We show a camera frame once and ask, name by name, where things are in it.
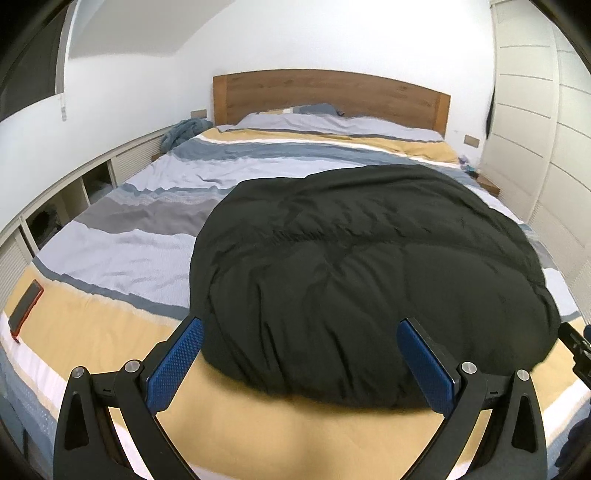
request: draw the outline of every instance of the wooden headboard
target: wooden headboard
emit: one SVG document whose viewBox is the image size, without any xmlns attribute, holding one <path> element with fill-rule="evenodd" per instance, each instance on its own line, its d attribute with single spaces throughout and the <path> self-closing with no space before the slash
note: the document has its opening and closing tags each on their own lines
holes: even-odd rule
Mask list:
<svg viewBox="0 0 591 480">
<path fill-rule="evenodd" d="M 249 113 L 331 103 L 345 116 L 369 115 L 445 135 L 451 97 L 412 83 L 335 70 L 261 70 L 213 78 L 217 125 Z"/>
</svg>

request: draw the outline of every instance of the wall outlet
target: wall outlet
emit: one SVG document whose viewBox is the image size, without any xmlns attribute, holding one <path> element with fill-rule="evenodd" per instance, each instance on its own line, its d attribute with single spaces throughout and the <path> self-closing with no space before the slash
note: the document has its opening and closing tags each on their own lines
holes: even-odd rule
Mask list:
<svg viewBox="0 0 591 480">
<path fill-rule="evenodd" d="M 191 118 L 207 118 L 207 109 L 204 108 L 203 110 L 194 110 L 191 112 Z"/>
<path fill-rule="evenodd" d="M 478 148 L 478 145 L 480 145 L 480 139 L 466 135 L 464 137 L 464 143 L 466 145 L 470 145 L 471 147 Z"/>
</svg>

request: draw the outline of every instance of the blue gripper pad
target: blue gripper pad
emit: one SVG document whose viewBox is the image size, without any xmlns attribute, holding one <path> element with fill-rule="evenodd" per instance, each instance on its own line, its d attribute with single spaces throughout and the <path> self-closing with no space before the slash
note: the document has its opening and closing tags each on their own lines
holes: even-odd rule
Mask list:
<svg viewBox="0 0 591 480">
<path fill-rule="evenodd" d="M 447 417 L 454 408 L 452 379 L 407 320 L 398 325 L 396 340 L 427 403 L 433 411 Z"/>
<path fill-rule="evenodd" d="M 152 415 L 166 410 L 203 344 L 203 323 L 193 319 L 147 381 L 146 405 Z"/>
</svg>

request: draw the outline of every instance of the sloped ceiling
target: sloped ceiling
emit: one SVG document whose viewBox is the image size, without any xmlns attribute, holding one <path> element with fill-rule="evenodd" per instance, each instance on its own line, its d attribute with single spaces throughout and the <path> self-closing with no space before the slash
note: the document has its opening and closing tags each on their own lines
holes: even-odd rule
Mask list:
<svg viewBox="0 0 591 480">
<path fill-rule="evenodd" d="M 79 0 L 70 58 L 117 53 L 173 55 L 233 1 Z"/>
</svg>

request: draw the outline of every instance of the striped bedsheet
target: striped bedsheet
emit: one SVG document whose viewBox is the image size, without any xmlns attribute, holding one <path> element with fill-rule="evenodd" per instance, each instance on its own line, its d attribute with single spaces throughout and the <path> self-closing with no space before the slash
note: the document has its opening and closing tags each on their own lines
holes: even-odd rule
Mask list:
<svg viewBox="0 0 591 480">
<path fill-rule="evenodd" d="M 563 321 L 582 331 L 564 279 L 535 232 L 462 172 L 456 157 L 433 131 L 298 113 L 249 115 L 185 142 L 68 223 L 28 267 L 0 317 L 0 383 L 9 402 L 51 464 L 70 371 L 78 365 L 91 372 L 119 369 L 170 335 L 188 313 L 195 237 L 217 203 L 252 178 L 381 164 L 436 169 L 520 225 Z M 7 316 L 33 278 L 45 292 L 17 344 Z M 589 414 L 591 393 L 571 368 L 571 355 L 557 344 L 532 374 L 549 478 L 568 429 Z M 121 415 L 112 413 L 132 466 L 149 478 Z M 223 377 L 201 356 L 158 418 L 204 480 L 399 478 L 441 420 L 430 411 L 353 412 L 270 399 Z M 485 421 L 483 413 L 453 477 L 467 467 Z"/>
</svg>

